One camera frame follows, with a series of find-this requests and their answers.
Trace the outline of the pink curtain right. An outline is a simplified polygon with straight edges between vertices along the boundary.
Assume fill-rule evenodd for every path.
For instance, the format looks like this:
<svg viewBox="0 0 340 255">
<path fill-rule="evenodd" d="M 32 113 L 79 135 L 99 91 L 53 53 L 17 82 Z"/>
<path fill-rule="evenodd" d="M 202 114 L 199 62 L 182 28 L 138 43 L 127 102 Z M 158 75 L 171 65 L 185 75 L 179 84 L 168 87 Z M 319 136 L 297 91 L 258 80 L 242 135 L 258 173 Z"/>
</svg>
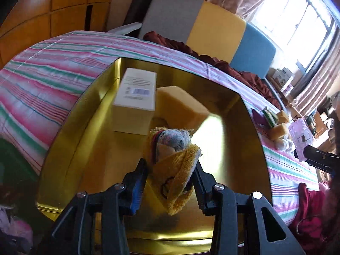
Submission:
<svg viewBox="0 0 340 255">
<path fill-rule="evenodd" d="M 339 27 L 325 52 L 302 77 L 290 96 L 302 113 L 309 115 L 327 96 L 339 77 Z"/>
</svg>

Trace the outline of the white plastic bag ball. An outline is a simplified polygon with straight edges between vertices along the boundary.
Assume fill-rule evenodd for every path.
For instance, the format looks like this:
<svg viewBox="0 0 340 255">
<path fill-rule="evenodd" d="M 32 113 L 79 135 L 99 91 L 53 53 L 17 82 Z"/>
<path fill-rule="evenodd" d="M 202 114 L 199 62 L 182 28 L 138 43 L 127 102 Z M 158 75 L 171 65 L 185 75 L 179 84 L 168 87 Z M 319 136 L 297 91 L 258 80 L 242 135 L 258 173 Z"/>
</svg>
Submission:
<svg viewBox="0 0 340 255">
<path fill-rule="evenodd" d="M 278 151 L 292 152 L 295 150 L 295 144 L 288 136 L 283 136 L 274 141 L 275 148 Z"/>
</svg>

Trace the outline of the yellow sponge block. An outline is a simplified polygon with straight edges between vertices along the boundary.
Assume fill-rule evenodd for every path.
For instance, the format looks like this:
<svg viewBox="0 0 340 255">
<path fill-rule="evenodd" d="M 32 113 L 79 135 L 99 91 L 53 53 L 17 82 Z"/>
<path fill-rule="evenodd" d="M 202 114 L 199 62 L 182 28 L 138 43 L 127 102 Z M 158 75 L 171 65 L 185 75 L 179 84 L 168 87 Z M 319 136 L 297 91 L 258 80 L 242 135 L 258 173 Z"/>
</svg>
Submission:
<svg viewBox="0 0 340 255">
<path fill-rule="evenodd" d="M 276 114 L 277 116 L 277 124 L 282 124 L 282 123 L 289 123 L 289 116 L 285 111 L 280 111 Z"/>
<path fill-rule="evenodd" d="M 196 131 L 209 114 L 204 105 L 178 86 L 156 91 L 154 117 L 163 119 L 168 128 Z"/>
<path fill-rule="evenodd" d="M 289 134 L 288 127 L 285 123 L 281 123 L 279 125 L 276 125 L 275 127 L 269 129 L 268 136 L 269 139 L 272 141 L 275 141 L 285 135 Z"/>
</svg>

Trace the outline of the grey yellow blue headboard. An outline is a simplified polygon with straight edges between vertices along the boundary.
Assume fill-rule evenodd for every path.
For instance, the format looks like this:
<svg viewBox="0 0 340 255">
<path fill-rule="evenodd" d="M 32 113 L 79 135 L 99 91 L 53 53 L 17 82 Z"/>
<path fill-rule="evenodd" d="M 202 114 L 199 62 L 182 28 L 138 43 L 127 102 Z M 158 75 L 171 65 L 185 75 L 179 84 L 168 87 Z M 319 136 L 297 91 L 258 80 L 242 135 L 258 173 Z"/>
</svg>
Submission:
<svg viewBox="0 0 340 255">
<path fill-rule="evenodd" d="M 139 39 L 151 31 L 260 78 L 267 75 L 276 53 L 259 29 L 204 0 L 152 0 Z"/>
</svg>

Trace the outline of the yellow knitted cloth bundle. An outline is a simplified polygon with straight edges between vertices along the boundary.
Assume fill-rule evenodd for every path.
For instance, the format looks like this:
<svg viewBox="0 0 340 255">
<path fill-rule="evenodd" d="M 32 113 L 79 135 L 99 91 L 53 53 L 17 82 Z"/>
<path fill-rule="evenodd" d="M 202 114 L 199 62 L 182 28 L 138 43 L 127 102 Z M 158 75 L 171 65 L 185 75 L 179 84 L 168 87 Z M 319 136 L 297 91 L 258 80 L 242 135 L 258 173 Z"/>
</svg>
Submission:
<svg viewBox="0 0 340 255">
<path fill-rule="evenodd" d="M 150 130 L 143 153 L 149 185 L 167 214 L 179 213 L 194 192 L 191 176 L 201 149 L 187 130 L 156 127 Z"/>
</svg>

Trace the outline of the purple snack packet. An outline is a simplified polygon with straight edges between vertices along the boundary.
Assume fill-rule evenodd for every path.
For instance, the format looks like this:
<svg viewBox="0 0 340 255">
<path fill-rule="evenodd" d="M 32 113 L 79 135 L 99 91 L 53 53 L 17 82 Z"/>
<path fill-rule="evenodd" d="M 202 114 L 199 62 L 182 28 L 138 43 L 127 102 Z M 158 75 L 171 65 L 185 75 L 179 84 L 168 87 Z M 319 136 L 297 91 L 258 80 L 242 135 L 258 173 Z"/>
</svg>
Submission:
<svg viewBox="0 0 340 255">
<path fill-rule="evenodd" d="M 252 118 L 257 125 L 269 127 L 266 118 L 263 115 L 259 114 L 255 109 L 252 109 Z"/>
</svg>

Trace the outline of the wooden side desk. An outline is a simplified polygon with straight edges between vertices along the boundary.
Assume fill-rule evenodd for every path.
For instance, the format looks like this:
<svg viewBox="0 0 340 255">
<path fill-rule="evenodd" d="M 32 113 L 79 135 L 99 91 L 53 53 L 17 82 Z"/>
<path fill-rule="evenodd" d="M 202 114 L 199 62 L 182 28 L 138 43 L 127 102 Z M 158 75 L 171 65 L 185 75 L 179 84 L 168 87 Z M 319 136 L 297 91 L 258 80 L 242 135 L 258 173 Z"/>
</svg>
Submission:
<svg viewBox="0 0 340 255">
<path fill-rule="evenodd" d="M 290 115 L 295 117 L 305 117 L 307 119 L 307 115 L 302 113 L 300 109 L 294 104 L 293 99 L 290 94 L 285 95 L 285 90 L 281 89 L 279 83 L 273 79 L 270 75 L 266 76 L 266 82 L 270 84 L 274 88 L 275 94 L 279 96 L 279 101 L 283 103 L 283 107 L 290 113 Z M 313 141 L 313 146 L 322 150 L 331 153 L 335 153 L 335 128 L 330 129 L 329 124 L 332 123 L 331 118 L 327 117 L 325 113 L 320 113 L 317 109 L 315 109 L 311 115 L 313 116 L 315 122 L 315 131 L 314 135 L 315 140 Z"/>
</svg>

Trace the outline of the pink hair roller pack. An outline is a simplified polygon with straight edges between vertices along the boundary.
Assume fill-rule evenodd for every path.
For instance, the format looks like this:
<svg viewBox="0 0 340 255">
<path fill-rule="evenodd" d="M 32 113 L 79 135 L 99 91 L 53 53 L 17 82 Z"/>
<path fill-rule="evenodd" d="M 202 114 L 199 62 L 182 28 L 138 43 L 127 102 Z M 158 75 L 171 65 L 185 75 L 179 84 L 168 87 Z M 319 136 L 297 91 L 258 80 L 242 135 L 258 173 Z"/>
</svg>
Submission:
<svg viewBox="0 0 340 255">
<path fill-rule="evenodd" d="M 303 118 L 299 118 L 290 124 L 289 133 L 296 148 L 299 161 L 305 161 L 304 149 L 313 144 L 313 134 Z"/>
</svg>

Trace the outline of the red clothing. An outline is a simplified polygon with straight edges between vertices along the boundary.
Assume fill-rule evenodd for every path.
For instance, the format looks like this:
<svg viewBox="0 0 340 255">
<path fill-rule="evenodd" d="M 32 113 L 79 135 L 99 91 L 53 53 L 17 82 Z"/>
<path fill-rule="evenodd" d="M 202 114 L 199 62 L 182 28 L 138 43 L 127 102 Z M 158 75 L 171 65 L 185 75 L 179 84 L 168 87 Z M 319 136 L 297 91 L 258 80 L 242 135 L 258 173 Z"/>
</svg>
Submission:
<svg viewBox="0 0 340 255">
<path fill-rule="evenodd" d="M 306 254 L 339 254 L 339 182 L 325 191 L 299 184 L 299 208 L 289 229 Z"/>
</svg>

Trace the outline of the wooden wardrobe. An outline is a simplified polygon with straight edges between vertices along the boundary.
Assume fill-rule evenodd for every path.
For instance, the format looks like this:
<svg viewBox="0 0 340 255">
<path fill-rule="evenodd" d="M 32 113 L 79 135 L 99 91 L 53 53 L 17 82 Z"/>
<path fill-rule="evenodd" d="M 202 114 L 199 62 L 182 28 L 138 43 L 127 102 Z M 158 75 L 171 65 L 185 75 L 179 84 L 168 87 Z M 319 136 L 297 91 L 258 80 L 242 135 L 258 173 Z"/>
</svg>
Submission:
<svg viewBox="0 0 340 255">
<path fill-rule="evenodd" d="M 1 24 L 1 66 L 40 41 L 105 31 L 111 0 L 18 0 Z"/>
</svg>

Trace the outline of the white appliance box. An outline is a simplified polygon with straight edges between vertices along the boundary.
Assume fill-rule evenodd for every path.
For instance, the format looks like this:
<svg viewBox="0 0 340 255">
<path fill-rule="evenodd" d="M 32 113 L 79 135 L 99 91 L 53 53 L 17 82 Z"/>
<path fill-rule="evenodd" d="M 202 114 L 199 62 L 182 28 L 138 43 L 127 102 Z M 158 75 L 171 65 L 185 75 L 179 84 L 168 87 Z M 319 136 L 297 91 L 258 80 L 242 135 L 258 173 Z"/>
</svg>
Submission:
<svg viewBox="0 0 340 255">
<path fill-rule="evenodd" d="M 272 78 L 277 84 L 284 87 L 293 80 L 293 73 L 288 68 L 283 68 L 282 70 L 277 69 L 272 75 Z"/>
</svg>

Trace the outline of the green Weidan snack pack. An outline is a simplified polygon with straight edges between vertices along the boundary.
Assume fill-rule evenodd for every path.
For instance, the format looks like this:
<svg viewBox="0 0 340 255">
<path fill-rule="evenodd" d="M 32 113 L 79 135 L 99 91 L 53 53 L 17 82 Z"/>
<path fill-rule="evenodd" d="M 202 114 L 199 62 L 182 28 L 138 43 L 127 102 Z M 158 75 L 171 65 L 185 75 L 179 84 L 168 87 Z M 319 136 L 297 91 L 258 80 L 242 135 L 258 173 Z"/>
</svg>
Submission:
<svg viewBox="0 0 340 255">
<path fill-rule="evenodd" d="M 271 112 L 267 108 L 263 109 L 262 112 L 269 127 L 274 128 L 277 125 L 274 116 L 271 114 Z"/>
</svg>

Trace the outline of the maroon blanket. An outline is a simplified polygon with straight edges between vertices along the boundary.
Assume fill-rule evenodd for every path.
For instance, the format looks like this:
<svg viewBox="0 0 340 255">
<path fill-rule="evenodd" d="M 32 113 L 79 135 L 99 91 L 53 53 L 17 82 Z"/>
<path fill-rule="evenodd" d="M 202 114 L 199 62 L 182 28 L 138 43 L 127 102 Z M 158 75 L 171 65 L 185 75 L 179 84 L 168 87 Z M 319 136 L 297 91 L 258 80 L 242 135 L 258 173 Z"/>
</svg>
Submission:
<svg viewBox="0 0 340 255">
<path fill-rule="evenodd" d="M 279 100 L 275 98 L 269 87 L 256 75 L 251 72 L 237 71 L 231 68 L 228 62 L 224 60 L 219 60 L 217 58 L 212 58 L 209 55 L 199 55 L 197 52 L 192 50 L 183 42 L 167 39 L 155 31 L 150 31 L 143 36 L 143 40 L 159 44 L 163 47 L 170 48 L 172 50 L 180 51 L 184 54 L 190 55 L 199 59 L 200 61 L 212 65 L 213 67 L 219 69 L 220 71 L 230 75 L 231 77 L 237 79 L 241 83 L 248 86 L 250 89 L 254 90 L 257 94 L 260 94 L 271 104 L 276 106 L 278 109 L 282 109 Z"/>
</svg>

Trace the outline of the white pink cardboard box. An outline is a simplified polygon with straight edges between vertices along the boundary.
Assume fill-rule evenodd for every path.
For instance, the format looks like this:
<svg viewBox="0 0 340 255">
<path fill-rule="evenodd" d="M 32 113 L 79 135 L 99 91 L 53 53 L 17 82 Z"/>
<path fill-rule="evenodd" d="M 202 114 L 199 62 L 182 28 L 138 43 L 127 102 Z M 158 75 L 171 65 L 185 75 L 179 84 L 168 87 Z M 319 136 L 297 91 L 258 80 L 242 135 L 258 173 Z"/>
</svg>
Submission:
<svg viewBox="0 0 340 255">
<path fill-rule="evenodd" d="M 112 102 L 113 130 L 136 135 L 149 134 L 156 102 L 157 74 L 127 68 Z"/>
</svg>

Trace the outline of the gold metal tin box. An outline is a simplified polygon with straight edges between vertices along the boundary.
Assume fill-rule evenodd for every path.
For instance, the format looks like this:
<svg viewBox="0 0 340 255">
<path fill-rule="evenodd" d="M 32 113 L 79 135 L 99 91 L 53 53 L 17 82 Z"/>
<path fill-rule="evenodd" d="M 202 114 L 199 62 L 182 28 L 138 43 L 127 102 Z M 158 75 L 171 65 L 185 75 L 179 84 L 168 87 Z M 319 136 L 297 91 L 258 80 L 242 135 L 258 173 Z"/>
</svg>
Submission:
<svg viewBox="0 0 340 255">
<path fill-rule="evenodd" d="M 145 136 L 113 130 L 111 104 L 125 70 L 157 75 L 157 86 L 179 86 L 209 111 L 192 141 L 201 148 L 205 172 L 235 192 L 261 192 L 271 198 L 267 163 L 244 99 L 229 86 L 177 68 L 119 58 L 75 103 L 49 148 L 40 173 L 37 208 L 56 219 L 79 191 L 97 193 L 123 180 L 143 154 Z M 169 216 L 147 185 L 137 214 L 125 218 L 129 249 L 139 254 L 207 253 L 213 217 L 199 209 L 195 196 Z"/>
</svg>

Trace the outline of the striped bed sheet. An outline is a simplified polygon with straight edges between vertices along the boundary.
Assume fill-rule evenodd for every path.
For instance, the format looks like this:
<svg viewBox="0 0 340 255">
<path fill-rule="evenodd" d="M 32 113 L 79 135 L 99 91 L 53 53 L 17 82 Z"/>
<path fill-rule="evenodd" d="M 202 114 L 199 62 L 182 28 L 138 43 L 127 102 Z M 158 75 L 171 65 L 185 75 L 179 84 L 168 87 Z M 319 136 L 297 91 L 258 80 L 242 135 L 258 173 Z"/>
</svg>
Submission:
<svg viewBox="0 0 340 255">
<path fill-rule="evenodd" d="M 223 71 L 180 51 L 127 36 L 73 31 L 44 40 L 11 59 L 1 70 L 1 136 L 41 171 L 47 152 L 71 109 L 113 62 L 136 59 L 195 74 L 235 91 L 250 114 L 275 110 L 265 98 Z"/>
</svg>

